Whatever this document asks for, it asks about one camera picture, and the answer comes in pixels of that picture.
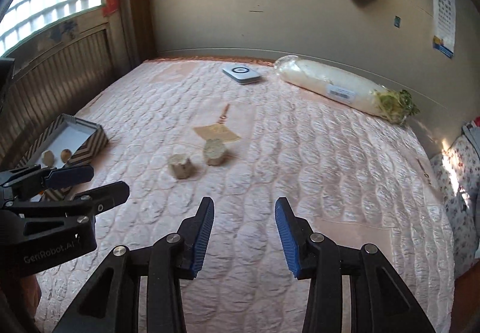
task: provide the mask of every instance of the floral blanket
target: floral blanket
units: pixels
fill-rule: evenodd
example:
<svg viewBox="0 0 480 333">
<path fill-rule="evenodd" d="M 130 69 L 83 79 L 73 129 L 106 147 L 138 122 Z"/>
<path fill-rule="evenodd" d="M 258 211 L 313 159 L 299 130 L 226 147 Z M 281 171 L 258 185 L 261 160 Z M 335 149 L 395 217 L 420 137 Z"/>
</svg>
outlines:
<svg viewBox="0 0 480 333">
<path fill-rule="evenodd" d="M 437 154 L 430 162 L 452 227 L 457 278 L 478 261 L 475 259 L 479 246 L 475 209 L 480 188 L 480 160 L 470 141 L 461 135 L 450 149 Z"/>
</svg>

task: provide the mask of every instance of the barcode label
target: barcode label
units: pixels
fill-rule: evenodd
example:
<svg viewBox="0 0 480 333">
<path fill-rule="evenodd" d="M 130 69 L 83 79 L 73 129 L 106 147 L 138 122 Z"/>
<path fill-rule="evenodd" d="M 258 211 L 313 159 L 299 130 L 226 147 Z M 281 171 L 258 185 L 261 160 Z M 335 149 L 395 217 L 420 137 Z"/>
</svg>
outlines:
<svg viewBox="0 0 480 333">
<path fill-rule="evenodd" d="M 332 84 L 327 85 L 327 94 L 331 99 L 344 104 L 352 104 L 355 99 L 355 92 Z"/>
</svg>

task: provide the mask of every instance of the calendar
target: calendar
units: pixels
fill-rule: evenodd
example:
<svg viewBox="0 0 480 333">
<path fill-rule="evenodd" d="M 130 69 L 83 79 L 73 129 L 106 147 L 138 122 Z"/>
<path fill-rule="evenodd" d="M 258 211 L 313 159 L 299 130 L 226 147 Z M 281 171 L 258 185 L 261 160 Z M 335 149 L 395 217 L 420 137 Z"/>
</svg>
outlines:
<svg viewBox="0 0 480 333">
<path fill-rule="evenodd" d="M 448 58 L 453 57 L 455 47 L 455 0 L 433 0 L 433 48 Z"/>
</svg>

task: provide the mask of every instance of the tag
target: tag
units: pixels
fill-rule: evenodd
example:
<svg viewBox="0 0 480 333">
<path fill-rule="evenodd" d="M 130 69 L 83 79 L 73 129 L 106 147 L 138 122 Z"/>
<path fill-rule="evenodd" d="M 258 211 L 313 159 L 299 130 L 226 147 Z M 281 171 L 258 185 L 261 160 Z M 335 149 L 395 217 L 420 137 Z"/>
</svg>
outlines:
<svg viewBox="0 0 480 333">
<path fill-rule="evenodd" d="M 332 84 L 327 85 L 327 94 L 333 100 L 340 101 L 340 103 L 344 104 L 352 104 L 355 99 L 355 92 Z"/>
<path fill-rule="evenodd" d="M 204 140 L 220 139 L 224 143 L 230 143 L 241 139 L 227 126 L 220 123 L 211 124 L 210 126 L 194 127 L 193 130 Z"/>
</svg>

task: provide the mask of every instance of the bed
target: bed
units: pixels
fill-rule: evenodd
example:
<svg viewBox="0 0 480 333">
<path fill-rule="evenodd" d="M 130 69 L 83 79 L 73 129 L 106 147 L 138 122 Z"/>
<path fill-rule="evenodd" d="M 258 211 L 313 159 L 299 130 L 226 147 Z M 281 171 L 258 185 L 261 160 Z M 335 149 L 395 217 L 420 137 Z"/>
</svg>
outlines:
<svg viewBox="0 0 480 333">
<path fill-rule="evenodd" d="M 53 330 L 113 247 L 153 244 L 210 196 L 215 220 L 203 270 L 182 283 L 187 330 L 301 331 L 309 283 L 288 271 L 273 214 L 285 196 L 338 244 L 379 245 L 436 331 L 447 333 L 452 232 L 413 132 L 282 82 L 271 66 L 251 64 L 263 81 L 239 85 L 222 74 L 222 64 L 143 63 L 77 114 L 101 124 L 110 139 L 82 188 L 124 180 L 130 198 L 97 217 L 96 251 L 38 275 L 39 328 Z M 227 144 L 223 165 L 207 166 L 193 127 L 215 123 L 226 104 L 226 126 L 241 139 Z M 190 156 L 193 177 L 170 176 L 166 162 L 174 153 Z M 142 297 L 140 332 L 145 309 Z"/>
</svg>

